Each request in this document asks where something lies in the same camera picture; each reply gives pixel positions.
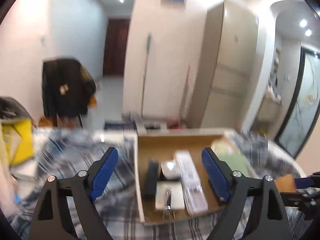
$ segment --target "blue gripper pad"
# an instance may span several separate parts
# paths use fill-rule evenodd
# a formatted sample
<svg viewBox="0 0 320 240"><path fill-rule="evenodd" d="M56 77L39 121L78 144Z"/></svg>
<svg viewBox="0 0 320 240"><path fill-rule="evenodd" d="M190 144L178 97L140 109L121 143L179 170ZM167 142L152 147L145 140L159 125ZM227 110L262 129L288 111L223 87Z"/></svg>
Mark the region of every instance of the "blue gripper pad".
<svg viewBox="0 0 320 240"><path fill-rule="evenodd" d="M219 197L224 198L224 200L228 202L230 199L230 193L228 191L227 179L206 149L202 151L201 159L215 192Z"/></svg>
<svg viewBox="0 0 320 240"><path fill-rule="evenodd" d="M100 197L102 195L117 163L118 151L116 149L113 149L93 178L92 189L89 195L92 201L95 201L97 197Z"/></svg>
<svg viewBox="0 0 320 240"><path fill-rule="evenodd" d="M308 187L313 187L314 181L311 178L299 178L294 180L297 189L303 189Z"/></svg>

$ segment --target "brown door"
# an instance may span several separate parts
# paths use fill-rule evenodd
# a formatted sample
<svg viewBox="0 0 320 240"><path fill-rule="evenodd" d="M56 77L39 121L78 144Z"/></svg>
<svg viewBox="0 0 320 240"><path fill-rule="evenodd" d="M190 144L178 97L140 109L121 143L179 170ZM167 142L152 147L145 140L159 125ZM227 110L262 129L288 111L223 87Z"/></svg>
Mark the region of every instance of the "brown door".
<svg viewBox="0 0 320 240"><path fill-rule="evenodd" d="M129 19L109 19L104 51L103 75L123 76Z"/></svg>

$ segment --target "cabinet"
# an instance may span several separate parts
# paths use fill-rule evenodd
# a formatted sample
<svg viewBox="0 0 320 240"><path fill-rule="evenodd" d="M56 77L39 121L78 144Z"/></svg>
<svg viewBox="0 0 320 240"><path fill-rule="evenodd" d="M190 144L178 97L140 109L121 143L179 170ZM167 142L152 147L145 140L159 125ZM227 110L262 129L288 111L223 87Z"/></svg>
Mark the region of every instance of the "cabinet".
<svg viewBox="0 0 320 240"><path fill-rule="evenodd" d="M257 37L258 20L248 9L224 0L208 10L189 128L234 127L239 122Z"/></svg>

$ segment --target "metal screw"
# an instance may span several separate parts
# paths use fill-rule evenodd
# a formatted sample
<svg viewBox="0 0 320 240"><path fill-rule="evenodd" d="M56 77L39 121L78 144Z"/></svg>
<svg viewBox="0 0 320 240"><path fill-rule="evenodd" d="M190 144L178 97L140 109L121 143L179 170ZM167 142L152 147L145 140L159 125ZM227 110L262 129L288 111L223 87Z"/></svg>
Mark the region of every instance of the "metal screw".
<svg viewBox="0 0 320 240"><path fill-rule="evenodd" d="M54 180L55 180L55 177L54 177L53 175L51 175L51 176L48 177L48 181L49 181L49 182L52 182L52 181L54 181Z"/></svg>
<svg viewBox="0 0 320 240"><path fill-rule="evenodd" d="M273 177L271 177L270 175L267 175L264 178L266 179L266 181L273 181Z"/></svg>
<svg viewBox="0 0 320 240"><path fill-rule="evenodd" d="M78 176L79 176L79 177L84 177L85 175L87 175L87 172L86 172L86 171L79 171L79 172L78 172Z"/></svg>
<svg viewBox="0 0 320 240"><path fill-rule="evenodd" d="M242 173L239 172L239 171L234 171L234 172L232 173L232 175L235 176L235 177L237 177L237 178L239 178L239 177L242 176Z"/></svg>

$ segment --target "jacket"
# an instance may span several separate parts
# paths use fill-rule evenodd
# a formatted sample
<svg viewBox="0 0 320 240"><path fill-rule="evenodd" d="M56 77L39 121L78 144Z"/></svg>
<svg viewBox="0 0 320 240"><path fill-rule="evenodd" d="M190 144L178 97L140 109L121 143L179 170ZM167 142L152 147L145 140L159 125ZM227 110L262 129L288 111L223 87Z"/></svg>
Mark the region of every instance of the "jacket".
<svg viewBox="0 0 320 240"><path fill-rule="evenodd" d="M87 114L90 97L95 93L93 78L72 58L45 61L42 72L44 116L56 119Z"/></svg>

